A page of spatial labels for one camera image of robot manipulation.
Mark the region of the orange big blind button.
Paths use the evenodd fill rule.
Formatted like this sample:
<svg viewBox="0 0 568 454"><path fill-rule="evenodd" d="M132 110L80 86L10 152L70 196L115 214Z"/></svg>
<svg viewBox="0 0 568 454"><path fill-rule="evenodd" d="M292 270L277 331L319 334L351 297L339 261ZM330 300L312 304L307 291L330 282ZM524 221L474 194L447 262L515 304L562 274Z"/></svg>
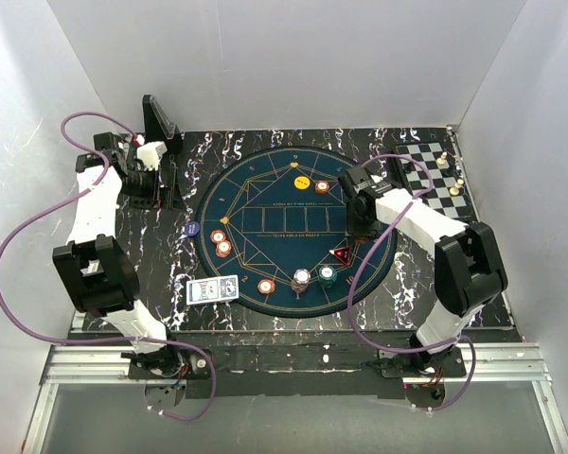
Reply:
<svg viewBox="0 0 568 454"><path fill-rule="evenodd" d="M297 189L305 190L311 187L311 180L306 176L298 176L294 179L293 185Z"/></svg>

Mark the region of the purple small blind button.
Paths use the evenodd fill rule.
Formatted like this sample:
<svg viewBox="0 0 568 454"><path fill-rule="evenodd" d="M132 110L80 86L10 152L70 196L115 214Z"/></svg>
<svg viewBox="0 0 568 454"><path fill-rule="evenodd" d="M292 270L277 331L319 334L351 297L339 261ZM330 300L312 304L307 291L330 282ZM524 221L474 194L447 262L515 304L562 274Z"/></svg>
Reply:
<svg viewBox="0 0 568 454"><path fill-rule="evenodd" d="M194 237L201 231L201 226L198 221L187 222L184 227L184 235L187 237Z"/></svg>

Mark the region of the white-blue poker chip stack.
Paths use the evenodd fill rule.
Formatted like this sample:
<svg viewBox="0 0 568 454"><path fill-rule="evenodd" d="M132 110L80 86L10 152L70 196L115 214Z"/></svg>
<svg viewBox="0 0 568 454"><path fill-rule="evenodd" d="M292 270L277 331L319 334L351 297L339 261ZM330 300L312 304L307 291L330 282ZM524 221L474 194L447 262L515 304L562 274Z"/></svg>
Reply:
<svg viewBox="0 0 568 454"><path fill-rule="evenodd" d="M311 280L311 273L306 269L298 269L295 271L292 280L292 289L296 293L304 292Z"/></svg>

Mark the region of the orange poker chip stack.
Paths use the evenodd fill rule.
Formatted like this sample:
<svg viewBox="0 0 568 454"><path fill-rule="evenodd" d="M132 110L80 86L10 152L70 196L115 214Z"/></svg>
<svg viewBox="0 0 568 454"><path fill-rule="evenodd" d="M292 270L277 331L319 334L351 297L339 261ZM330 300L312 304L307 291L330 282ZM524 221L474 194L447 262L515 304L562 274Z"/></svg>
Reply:
<svg viewBox="0 0 568 454"><path fill-rule="evenodd" d="M270 294L275 290L275 282L270 279L262 279L259 281L257 289L262 294Z"/></svg>

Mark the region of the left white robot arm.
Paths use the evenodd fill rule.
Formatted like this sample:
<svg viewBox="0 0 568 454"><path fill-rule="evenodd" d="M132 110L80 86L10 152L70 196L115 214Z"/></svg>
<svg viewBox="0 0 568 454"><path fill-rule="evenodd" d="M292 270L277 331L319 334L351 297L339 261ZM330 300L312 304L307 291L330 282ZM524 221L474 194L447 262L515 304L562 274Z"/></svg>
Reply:
<svg viewBox="0 0 568 454"><path fill-rule="evenodd" d="M163 378L176 376L183 365L170 345L169 329L141 300L134 265L116 240L118 198L127 195L144 209L171 207L176 166L164 164L163 141L136 137L127 143L112 132L95 135L94 152L78 156L80 192L72 231L52 260L75 309L114 326L129 338L135 365Z"/></svg>

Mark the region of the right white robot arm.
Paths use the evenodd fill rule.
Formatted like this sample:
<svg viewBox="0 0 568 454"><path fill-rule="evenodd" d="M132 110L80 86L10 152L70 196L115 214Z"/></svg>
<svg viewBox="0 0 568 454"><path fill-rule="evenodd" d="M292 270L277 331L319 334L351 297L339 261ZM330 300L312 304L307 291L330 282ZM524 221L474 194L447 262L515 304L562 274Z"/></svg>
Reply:
<svg viewBox="0 0 568 454"><path fill-rule="evenodd" d="M460 341L472 317L507 289L508 279L495 234L484 222L472 225L449 218L420 200L419 193L354 166L338 178L347 197L346 220L356 227L376 221L386 225L361 262L351 283L347 308L371 255L397 230L416 242L434 260L436 303L411 337L409 348L379 345L365 336L354 320L351 327L370 347L409 355L411 368L431 375L444 363L442 352Z"/></svg>

